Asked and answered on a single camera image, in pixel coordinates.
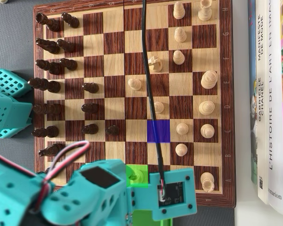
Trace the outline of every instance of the dark square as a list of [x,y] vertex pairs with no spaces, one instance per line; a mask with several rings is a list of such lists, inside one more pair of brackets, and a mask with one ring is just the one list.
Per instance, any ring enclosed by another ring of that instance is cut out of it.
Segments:
[[104,34],[104,54],[124,53],[124,32]]
[[[200,129],[204,124],[210,124],[214,127],[215,133],[212,138],[204,138]],[[194,119],[194,142],[218,143],[218,119]]]
[[192,26],[192,48],[216,48],[216,34],[216,24]]
[[217,95],[217,83],[211,89],[205,89],[201,85],[201,79],[205,72],[193,72],[193,95]]
[[147,119],[147,98],[126,97],[125,119]]
[[172,96],[170,97],[170,119],[192,119],[193,97]]
[[126,142],[126,164],[147,165],[147,142]]
[[85,99],[85,104],[97,104],[98,112],[95,114],[85,112],[85,120],[105,120],[105,99]]
[[136,31],[142,29],[142,8],[131,8],[124,10],[125,31]]
[[94,162],[105,159],[105,142],[90,142],[90,148],[85,155],[86,162]]
[[[175,151],[176,146],[179,144],[184,144],[188,148],[188,152],[184,156],[179,156]],[[194,165],[194,145],[193,143],[171,142],[170,155],[171,155],[170,156],[171,165],[180,165],[180,166],[193,166]]]
[[64,40],[75,45],[73,52],[65,52],[66,58],[84,56],[83,36],[65,37]]
[[170,73],[188,73],[192,72],[192,50],[191,49],[181,49],[184,55],[184,63],[182,65],[177,65],[174,63],[173,54],[175,50],[169,51],[169,72]]
[[103,13],[83,15],[84,35],[103,34]]
[[84,78],[104,76],[104,56],[84,57]]
[[109,126],[116,125],[119,129],[119,134],[117,136],[105,134],[106,141],[125,141],[125,120],[122,119],[113,119],[105,120],[105,128],[108,129]]
[[65,99],[84,99],[84,78],[65,79]]
[[65,121],[66,141],[80,141],[85,140],[85,134],[81,132],[82,127],[85,126],[84,120]]
[[54,18],[60,23],[60,31],[59,32],[52,32],[46,26],[46,39],[58,39],[64,37],[64,21],[62,21],[61,17]]
[[125,75],[145,73],[142,53],[125,53]]
[[47,121],[64,121],[65,120],[65,100],[48,100],[48,105],[60,104],[61,113],[60,114],[47,114]]
[[105,98],[125,97],[125,76],[105,76]]
[[150,29],[146,31],[146,45],[148,51],[168,51],[168,29]]
[[214,191],[219,191],[219,167],[215,166],[194,166],[195,189],[203,190],[200,177],[203,173],[211,173],[214,177]]
[[169,27],[187,27],[187,26],[192,26],[192,21],[191,21],[191,14],[192,14],[192,5],[191,3],[184,3],[183,4],[184,10],[185,10],[185,15],[182,19],[175,19],[173,16],[173,11],[174,11],[174,4],[168,5],[168,18],[169,18]]

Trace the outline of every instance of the wire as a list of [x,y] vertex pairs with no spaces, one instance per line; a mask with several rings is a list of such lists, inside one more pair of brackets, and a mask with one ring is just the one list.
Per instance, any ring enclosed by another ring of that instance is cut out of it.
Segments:
[[146,71],[146,80],[147,80],[147,91],[149,95],[149,102],[150,102],[150,112],[152,117],[152,126],[153,126],[153,133],[154,133],[154,139],[156,143],[156,150],[157,150],[157,161],[158,161],[158,170],[160,174],[160,179],[162,183],[162,191],[161,193],[164,194],[163,198],[166,194],[166,188],[165,188],[165,176],[164,176],[164,162],[162,158],[161,153],[161,146],[158,138],[158,132],[157,132],[157,126],[156,126],[156,115],[155,115],[155,108],[154,108],[154,101],[153,101],[153,94],[151,89],[151,81],[150,81],[150,71],[149,71],[149,64],[148,64],[148,55],[147,55],[147,47],[146,47],[146,17],[147,17],[147,1],[142,1],[142,35],[141,35],[141,41],[142,41],[142,56],[143,61],[145,65],[145,71]]

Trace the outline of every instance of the chess piece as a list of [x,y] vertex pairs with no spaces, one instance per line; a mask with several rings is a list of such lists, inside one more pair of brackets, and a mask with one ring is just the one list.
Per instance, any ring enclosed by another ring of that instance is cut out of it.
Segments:
[[204,138],[212,138],[214,133],[215,133],[215,129],[212,125],[210,124],[204,124],[201,129],[200,129],[201,135]]
[[214,176],[211,173],[205,172],[200,177],[202,188],[205,192],[212,192],[215,188]]
[[48,126],[46,129],[36,129],[32,132],[32,135],[34,137],[49,137],[54,138],[57,137],[59,133],[59,130],[56,126]]
[[155,113],[160,114],[164,111],[165,107],[162,102],[155,102],[154,103]]
[[73,43],[70,43],[69,41],[65,41],[63,39],[58,39],[57,45],[60,46],[65,52],[73,52],[75,49],[75,46]]
[[205,89],[213,88],[217,83],[217,73],[214,71],[207,71],[201,78],[201,86]]
[[173,54],[173,61],[177,65],[182,65],[184,63],[184,54],[180,50],[176,50]]
[[184,10],[183,4],[180,1],[177,1],[174,4],[173,16],[175,17],[175,19],[179,20],[183,18],[184,15],[185,15],[185,10]]
[[83,83],[82,88],[90,93],[96,93],[99,91],[99,86],[96,83]]
[[36,104],[33,106],[33,112],[36,114],[60,114],[62,107],[60,104]]
[[129,79],[128,85],[133,90],[140,90],[142,88],[142,82],[139,79]]
[[109,126],[108,129],[106,129],[106,134],[113,135],[113,136],[118,135],[119,134],[119,127],[116,126],[116,125]]
[[48,90],[50,93],[57,93],[61,90],[61,85],[57,81],[48,81],[47,79],[32,78],[28,84],[34,89],[41,91]]
[[188,147],[184,144],[178,144],[175,151],[178,156],[184,156],[188,152]]
[[83,112],[87,112],[87,113],[91,113],[94,114],[96,112],[98,112],[98,105],[97,104],[85,104],[82,106],[82,111]]
[[61,17],[62,17],[62,20],[68,23],[68,25],[72,28],[77,28],[80,25],[80,21],[76,17],[71,16],[68,13],[62,13]]
[[66,58],[62,58],[60,59],[60,64],[63,66],[63,67],[66,67],[68,70],[75,70],[77,68],[77,62],[75,60],[69,60],[69,59],[66,59]]
[[157,56],[152,56],[148,60],[149,68],[151,71],[158,73],[162,70],[162,62]]
[[189,132],[189,127],[185,123],[179,123],[176,127],[176,131],[180,135],[185,135]]
[[55,41],[49,41],[49,40],[37,38],[36,44],[40,46],[43,50],[46,50],[52,54],[58,54],[60,51],[60,47],[57,45]]
[[177,42],[184,42],[187,39],[187,34],[182,27],[177,27],[175,30],[174,38]]
[[44,150],[39,150],[39,156],[56,156],[63,148],[63,144],[53,144]]
[[207,21],[212,17],[212,0],[200,0],[200,9],[198,10],[198,17],[202,21]]
[[82,128],[83,134],[96,134],[98,131],[99,127],[96,124],[90,124]]
[[199,105],[199,112],[203,115],[212,114],[215,108],[215,104],[212,101],[203,101]]
[[55,19],[48,19],[47,16],[43,13],[38,13],[36,15],[36,21],[42,25],[47,26],[49,30],[52,32],[59,32],[60,31],[60,23]]

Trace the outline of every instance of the chessboard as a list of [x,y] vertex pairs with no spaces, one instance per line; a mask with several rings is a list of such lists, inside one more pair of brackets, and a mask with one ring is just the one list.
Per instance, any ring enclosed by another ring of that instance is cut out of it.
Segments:
[[[201,21],[198,17],[200,0],[183,0],[185,16],[173,16],[175,1],[147,1],[146,42],[148,57],[157,56],[162,70],[151,71],[150,79],[154,101],[162,102],[164,111],[158,120],[167,120],[170,143],[162,143],[165,170],[193,168],[198,205],[235,207],[235,147],[233,97],[233,27],[232,1],[213,0],[212,17]],[[78,28],[71,28],[61,20],[63,12],[78,18]],[[61,30],[50,31],[35,21],[37,13],[59,21]],[[34,60],[59,62],[73,59],[78,67],[64,69],[59,75],[49,74],[37,66],[34,76],[55,80],[61,84],[59,93],[34,90],[35,104],[61,104],[60,115],[34,115],[35,129],[57,126],[59,136],[35,138],[35,170],[45,171],[53,157],[40,157],[38,151],[51,144],[68,145],[79,140],[90,141],[91,148],[83,157],[67,167],[54,183],[65,185],[72,172],[85,163],[104,159],[121,159],[126,164],[147,165],[150,173],[158,171],[155,144],[147,142],[147,121],[151,119],[146,91],[146,76],[142,59],[142,0],[77,0],[38,5],[33,9],[33,38],[74,43],[74,52],[63,50],[51,54],[34,44]],[[187,34],[183,43],[174,39],[175,29],[182,27]],[[185,61],[173,62],[173,53],[180,50]],[[203,74],[212,70],[218,81],[212,89],[201,86]],[[139,79],[141,89],[128,86],[131,78]],[[99,86],[97,93],[82,89],[85,82]],[[199,104],[212,101],[215,109],[210,115],[199,113]],[[85,113],[82,105],[95,103],[96,114]],[[97,124],[93,135],[82,134],[85,125]],[[179,135],[176,126],[185,123],[186,135]],[[204,138],[200,128],[211,124],[215,133]],[[105,129],[117,125],[118,136],[105,134]],[[175,152],[178,144],[188,147],[186,155]],[[203,190],[200,176],[209,172],[215,188]]]

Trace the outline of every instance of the dark pawn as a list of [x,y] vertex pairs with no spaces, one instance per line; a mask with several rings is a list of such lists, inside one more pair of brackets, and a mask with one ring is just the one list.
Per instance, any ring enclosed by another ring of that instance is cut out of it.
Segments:
[[56,156],[64,148],[62,144],[51,145],[39,151],[39,156]]
[[60,46],[65,52],[73,52],[75,49],[73,43],[70,43],[69,41],[65,41],[63,39],[58,39],[57,45]]
[[59,130],[56,126],[48,126],[46,129],[36,129],[32,132],[32,135],[34,137],[49,137],[54,138],[57,137],[59,133]]
[[72,28],[77,28],[80,25],[80,21],[76,17],[71,16],[68,13],[62,13],[61,17],[62,20],[68,23],[68,25],[71,26]]
[[48,81],[47,79],[33,78],[28,84],[34,89],[41,91],[48,90],[50,93],[57,93],[61,90],[61,85],[57,81]]
[[98,109],[97,104],[85,104],[82,106],[82,111],[87,113],[96,113],[98,112]]
[[99,131],[99,127],[96,124],[90,124],[82,128],[83,134],[96,134]]
[[52,53],[57,54],[60,51],[60,47],[57,45],[55,41],[49,41],[44,39],[36,39],[36,44],[40,46],[42,49]]
[[59,32],[60,31],[60,23],[55,19],[48,19],[47,16],[43,13],[38,13],[36,16],[36,21],[42,25],[45,25],[48,27],[49,30],[53,32]]
[[33,106],[33,112],[36,114],[60,114],[61,105],[36,104]]
[[75,70],[77,68],[77,62],[75,60],[69,60],[69,59],[66,59],[66,58],[62,58],[60,59],[60,64],[63,66],[63,67],[66,67],[68,70]]
[[99,86],[96,83],[84,83],[82,88],[90,93],[96,93],[99,91]]
[[116,135],[119,134],[119,128],[118,128],[118,126],[116,126],[116,125],[109,126],[108,129],[106,129],[106,133],[107,133],[108,135],[116,136]]

